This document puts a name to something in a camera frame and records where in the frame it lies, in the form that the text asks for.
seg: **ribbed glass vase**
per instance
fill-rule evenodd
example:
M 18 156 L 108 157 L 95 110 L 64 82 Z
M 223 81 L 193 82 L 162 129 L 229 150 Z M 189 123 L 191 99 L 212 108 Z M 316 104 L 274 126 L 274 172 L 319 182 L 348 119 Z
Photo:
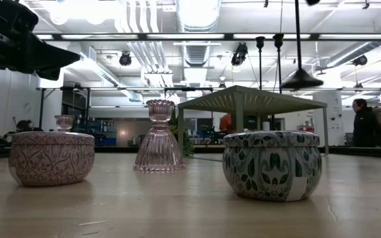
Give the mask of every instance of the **ribbed glass vase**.
M 174 171 L 184 169 L 179 146 L 170 132 L 169 121 L 175 103 L 169 100 L 149 100 L 152 128 L 146 134 L 133 168 L 137 171 Z

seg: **wooden table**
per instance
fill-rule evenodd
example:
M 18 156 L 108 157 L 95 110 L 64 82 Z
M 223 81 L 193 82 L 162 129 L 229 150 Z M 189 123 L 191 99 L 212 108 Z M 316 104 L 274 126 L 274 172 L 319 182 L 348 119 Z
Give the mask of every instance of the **wooden table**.
M 330 155 L 309 200 L 236 196 L 222 163 L 132 170 L 135 154 L 97 154 L 85 182 L 18 187 L 0 159 L 0 238 L 381 238 L 381 159 Z M 206 155 L 221 159 L 221 155 Z
M 236 115 L 236 131 L 243 132 L 243 115 L 258 116 L 258 127 L 261 130 L 261 115 L 298 112 L 302 110 L 323 109 L 324 145 L 325 155 L 329 154 L 329 140 L 327 131 L 327 104 L 314 100 L 301 99 L 290 95 L 282 95 L 259 89 L 242 86 L 233 86 L 182 102 L 177 105 L 179 109 L 178 131 L 182 132 L 185 125 L 183 111 L 206 110 L 211 112 L 224 112 Z M 183 133 L 178 135 L 179 149 L 183 155 Z

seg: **orange shirt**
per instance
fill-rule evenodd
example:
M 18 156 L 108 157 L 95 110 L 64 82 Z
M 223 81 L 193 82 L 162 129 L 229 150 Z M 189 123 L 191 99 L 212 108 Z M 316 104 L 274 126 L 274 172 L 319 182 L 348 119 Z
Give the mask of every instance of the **orange shirt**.
M 232 116 L 230 114 L 226 114 L 220 120 L 220 130 L 232 132 Z

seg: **dark jacket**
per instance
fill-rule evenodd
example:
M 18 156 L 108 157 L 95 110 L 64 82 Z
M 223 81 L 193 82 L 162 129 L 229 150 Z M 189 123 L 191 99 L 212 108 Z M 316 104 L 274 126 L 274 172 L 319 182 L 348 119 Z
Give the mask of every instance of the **dark jacket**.
M 371 108 L 363 108 L 354 119 L 353 142 L 356 147 L 375 147 L 380 144 L 381 131 Z

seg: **pink glass candle holder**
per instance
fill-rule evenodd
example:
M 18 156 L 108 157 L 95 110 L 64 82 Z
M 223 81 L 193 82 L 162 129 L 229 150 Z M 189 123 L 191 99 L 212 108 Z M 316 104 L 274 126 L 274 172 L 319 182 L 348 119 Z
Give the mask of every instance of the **pink glass candle holder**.
M 73 127 L 74 116 L 59 115 L 55 116 L 56 124 L 59 132 L 70 132 Z
M 149 119 L 152 128 L 146 134 L 134 170 L 137 171 L 175 171 L 184 169 L 179 146 L 170 132 L 169 121 L 175 103 L 169 100 L 149 100 Z

